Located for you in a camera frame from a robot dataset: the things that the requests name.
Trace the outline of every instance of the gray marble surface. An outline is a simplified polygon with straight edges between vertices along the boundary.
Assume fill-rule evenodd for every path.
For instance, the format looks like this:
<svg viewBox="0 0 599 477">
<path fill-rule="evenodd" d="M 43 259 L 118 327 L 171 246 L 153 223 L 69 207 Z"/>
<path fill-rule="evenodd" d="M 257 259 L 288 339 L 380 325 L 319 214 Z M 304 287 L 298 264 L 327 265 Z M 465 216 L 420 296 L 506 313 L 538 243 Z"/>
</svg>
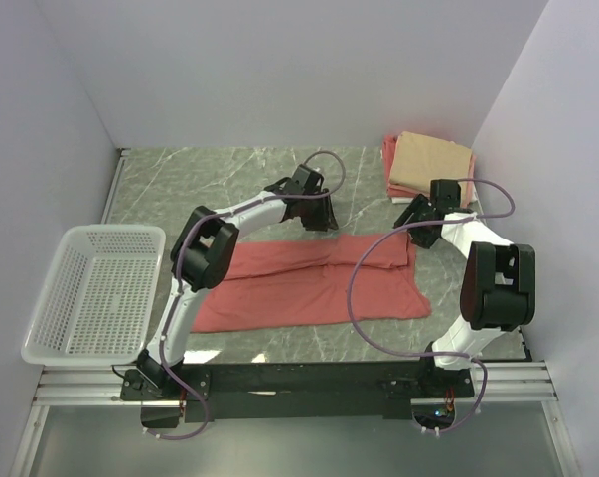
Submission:
<svg viewBox="0 0 599 477">
<path fill-rule="evenodd" d="M 182 148 L 131 149 L 109 215 L 110 223 L 145 224 L 167 234 L 165 259 L 153 305 L 149 337 L 167 302 L 171 273 L 168 254 L 191 210 L 198 205 L 222 208 L 246 200 L 276 180 L 292 175 L 295 166 L 317 148 Z M 385 194 L 379 148 L 334 148 L 345 161 L 347 180 L 332 199 L 340 229 L 310 233 L 288 221 L 260 230 L 244 240 L 322 239 L 338 233 L 387 232 L 405 206 Z M 340 177 L 329 156 L 315 158 L 326 186 Z M 432 314 L 413 320 L 372 320 L 364 326 L 392 349 L 423 351 L 443 335 L 459 314 L 458 300 L 466 260 L 440 240 L 431 250 L 419 248 L 415 279 L 429 298 Z M 522 335 L 507 334 L 485 349 L 486 359 L 524 359 Z M 253 331 L 191 334 L 188 349 L 201 359 L 243 363 L 386 360 L 390 356 L 367 345 L 350 324 L 297 326 Z"/>
</svg>

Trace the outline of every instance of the white plastic basket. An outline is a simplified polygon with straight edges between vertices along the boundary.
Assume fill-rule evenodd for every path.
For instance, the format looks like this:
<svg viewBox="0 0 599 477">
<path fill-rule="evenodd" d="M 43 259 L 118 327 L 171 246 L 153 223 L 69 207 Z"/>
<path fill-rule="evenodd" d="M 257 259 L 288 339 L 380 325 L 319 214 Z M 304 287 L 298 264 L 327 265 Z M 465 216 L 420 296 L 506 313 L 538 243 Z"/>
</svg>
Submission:
<svg viewBox="0 0 599 477">
<path fill-rule="evenodd" d="M 39 296 L 23 359 L 47 366 L 134 361 L 144 345 L 165 240 L 158 227 L 68 230 Z"/>
</svg>

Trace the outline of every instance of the white wall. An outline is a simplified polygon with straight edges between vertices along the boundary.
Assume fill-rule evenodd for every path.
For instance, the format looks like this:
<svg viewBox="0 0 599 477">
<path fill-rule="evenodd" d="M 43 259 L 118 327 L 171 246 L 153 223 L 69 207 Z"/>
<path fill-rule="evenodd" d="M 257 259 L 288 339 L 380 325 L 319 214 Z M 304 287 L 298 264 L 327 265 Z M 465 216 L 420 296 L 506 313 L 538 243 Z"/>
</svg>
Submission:
<svg viewBox="0 0 599 477">
<path fill-rule="evenodd" d="M 98 222 L 115 150 L 32 0 L 0 1 L 0 476 L 40 368 L 21 343 L 64 230 Z"/>
<path fill-rule="evenodd" d="M 546 0 L 37 0 L 118 146 L 471 145 Z"/>
<path fill-rule="evenodd" d="M 531 348 L 546 357 L 584 475 L 599 476 L 599 0 L 550 0 L 475 142 L 478 175 L 537 251 Z M 481 190 L 489 209 L 504 207 Z"/>
</svg>

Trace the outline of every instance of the towel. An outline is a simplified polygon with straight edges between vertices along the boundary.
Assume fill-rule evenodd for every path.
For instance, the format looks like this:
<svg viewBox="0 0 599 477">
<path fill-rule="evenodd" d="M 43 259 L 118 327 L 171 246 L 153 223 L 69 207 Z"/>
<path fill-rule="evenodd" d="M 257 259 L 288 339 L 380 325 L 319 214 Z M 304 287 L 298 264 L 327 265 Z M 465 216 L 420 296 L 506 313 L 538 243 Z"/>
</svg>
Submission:
<svg viewBox="0 0 599 477">
<path fill-rule="evenodd" d="M 398 136 L 389 183 L 429 193 L 432 179 L 459 179 L 469 174 L 471 149 L 436 137 L 403 132 Z M 463 191 L 463 200 L 468 198 Z"/>
<path fill-rule="evenodd" d="M 387 183 L 387 195 L 394 198 L 413 198 L 418 194 L 424 194 L 429 196 L 429 184 L 424 190 L 417 190 L 406 186 L 399 186 L 397 184 L 389 183 L 389 175 L 391 172 L 391 168 L 394 162 L 394 154 L 396 152 L 396 142 L 398 140 L 398 136 L 388 135 L 384 138 L 382 142 L 382 162 L 383 168 L 385 172 L 385 181 Z M 474 177 L 474 167 L 476 164 L 476 156 L 474 154 L 471 155 L 471 160 L 469 162 L 469 170 L 467 173 L 467 177 Z M 474 202 L 476 199 L 475 188 L 473 182 L 468 182 L 466 185 L 461 184 L 461 187 L 464 190 L 462 195 L 461 206 L 467 207 L 470 202 Z"/>
<path fill-rule="evenodd" d="M 349 321 L 346 290 L 361 255 L 380 234 L 308 241 L 240 243 L 224 281 L 202 305 L 192 331 L 253 330 Z M 364 262 L 354 288 L 360 319 L 422 318 L 429 300 L 414 282 L 408 234 L 388 238 Z"/>
</svg>

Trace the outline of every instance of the pink towel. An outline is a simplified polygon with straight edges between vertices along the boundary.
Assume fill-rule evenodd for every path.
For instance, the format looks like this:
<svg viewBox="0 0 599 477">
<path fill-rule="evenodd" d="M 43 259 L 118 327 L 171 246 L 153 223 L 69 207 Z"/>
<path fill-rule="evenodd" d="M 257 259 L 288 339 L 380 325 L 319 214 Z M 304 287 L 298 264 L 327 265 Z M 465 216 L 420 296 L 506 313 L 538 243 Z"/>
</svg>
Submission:
<svg viewBox="0 0 599 477">
<path fill-rule="evenodd" d="M 225 280 L 204 302 L 193 332 L 252 330 L 349 321 L 346 290 L 354 265 L 380 237 L 341 235 L 309 241 L 237 245 Z M 429 301 L 414 282 L 408 234 L 387 239 L 357 275 L 354 307 L 361 319 L 422 318 Z"/>
<path fill-rule="evenodd" d="M 398 136 L 388 135 L 383 139 L 382 142 L 382 164 L 385 170 L 385 182 L 387 183 L 387 195 L 389 197 L 415 197 L 418 194 L 425 194 L 424 191 L 417 191 L 405 186 L 399 186 L 396 184 L 389 183 L 389 172 L 391 171 L 391 165 L 394 163 L 394 155 L 396 154 L 396 142 Z M 474 177 L 474 166 L 476 163 L 476 156 L 471 156 L 471 162 L 469 163 L 469 177 Z M 465 194 L 465 201 L 461 204 L 462 207 L 467 207 L 471 201 L 473 195 L 473 182 L 467 183 L 467 194 Z"/>
</svg>

